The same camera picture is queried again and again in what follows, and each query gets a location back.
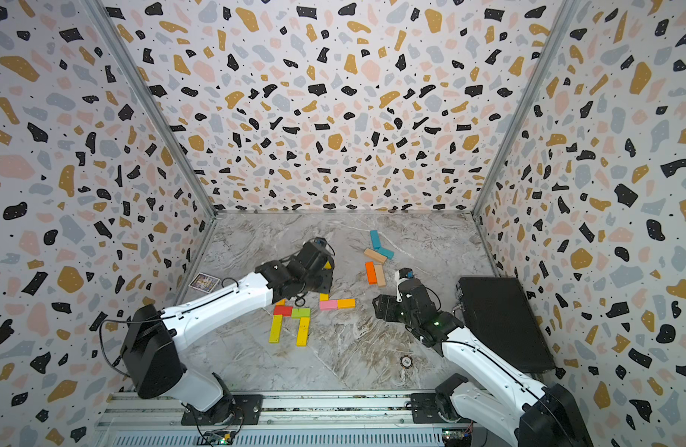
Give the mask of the pink block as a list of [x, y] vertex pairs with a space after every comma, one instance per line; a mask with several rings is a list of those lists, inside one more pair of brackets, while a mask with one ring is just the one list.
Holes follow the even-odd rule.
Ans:
[[338, 303], [337, 301], [320, 301], [319, 308], [323, 311], [337, 310]]

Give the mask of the amber block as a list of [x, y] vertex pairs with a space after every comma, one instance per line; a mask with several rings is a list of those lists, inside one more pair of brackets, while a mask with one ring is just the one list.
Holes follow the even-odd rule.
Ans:
[[336, 301], [338, 309], [349, 309], [356, 307], [355, 299], [340, 299]]

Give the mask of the orange block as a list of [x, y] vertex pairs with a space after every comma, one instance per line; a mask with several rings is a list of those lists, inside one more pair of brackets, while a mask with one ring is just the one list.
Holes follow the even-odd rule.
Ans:
[[365, 263], [365, 272], [369, 284], [377, 283], [376, 265], [374, 262]]

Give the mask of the lime green block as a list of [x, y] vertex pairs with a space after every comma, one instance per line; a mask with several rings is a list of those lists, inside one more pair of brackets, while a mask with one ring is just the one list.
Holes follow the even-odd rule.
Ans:
[[294, 308], [292, 310], [291, 317], [292, 318], [309, 318], [311, 314], [311, 309], [310, 308]]

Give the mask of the red block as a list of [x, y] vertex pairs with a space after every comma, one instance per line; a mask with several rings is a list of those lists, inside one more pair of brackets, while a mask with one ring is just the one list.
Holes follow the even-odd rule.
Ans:
[[280, 307], [274, 307], [274, 315], [282, 317], [291, 317], [293, 315], [294, 308], [288, 305], [281, 305]]

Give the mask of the natural wood long block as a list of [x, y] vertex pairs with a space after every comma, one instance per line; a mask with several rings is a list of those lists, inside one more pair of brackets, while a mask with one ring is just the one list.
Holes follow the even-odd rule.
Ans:
[[380, 288], [385, 287], [387, 285], [387, 281], [385, 278], [383, 266], [381, 264], [375, 264], [374, 265], [374, 271], [376, 272], [376, 284]]

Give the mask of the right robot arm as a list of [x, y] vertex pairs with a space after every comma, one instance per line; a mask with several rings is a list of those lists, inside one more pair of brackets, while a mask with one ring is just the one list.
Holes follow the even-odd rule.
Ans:
[[479, 423], [512, 446], [590, 446], [592, 439], [572, 394], [522, 373], [480, 341], [461, 320], [437, 308], [409, 269], [397, 292], [372, 301], [376, 317], [404, 324], [423, 346], [458, 365], [434, 393], [411, 398], [415, 422]]

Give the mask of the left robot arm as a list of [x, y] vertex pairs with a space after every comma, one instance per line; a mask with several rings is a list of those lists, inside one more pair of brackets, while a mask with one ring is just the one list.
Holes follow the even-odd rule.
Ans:
[[234, 398], [217, 374], [189, 368], [180, 354], [197, 340], [255, 310], [309, 292], [332, 288], [335, 251], [324, 238], [313, 238], [290, 256], [257, 266], [252, 273], [195, 301], [139, 308], [127, 321], [120, 350], [139, 398], [169, 397], [205, 415], [228, 410]]

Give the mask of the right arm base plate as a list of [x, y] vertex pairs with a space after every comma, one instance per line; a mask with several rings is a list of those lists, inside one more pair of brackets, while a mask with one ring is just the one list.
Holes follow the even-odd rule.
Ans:
[[471, 423], [471, 419], [459, 416], [454, 411], [445, 413], [443, 404], [438, 403], [435, 393], [413, 393], [406, 402], [405, 408], [411, 412], [414, 424], [467, 425]]

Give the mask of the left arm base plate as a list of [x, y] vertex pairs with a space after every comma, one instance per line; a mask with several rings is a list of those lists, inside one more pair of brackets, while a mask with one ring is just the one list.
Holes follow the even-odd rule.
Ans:
[[186, 404], [181, 419], [185, 427], [207, 426], [255, 426], [263, 409], [264, 396], [261, 394], [237, 394], [224, 396], [220, 402], [206, 412]]

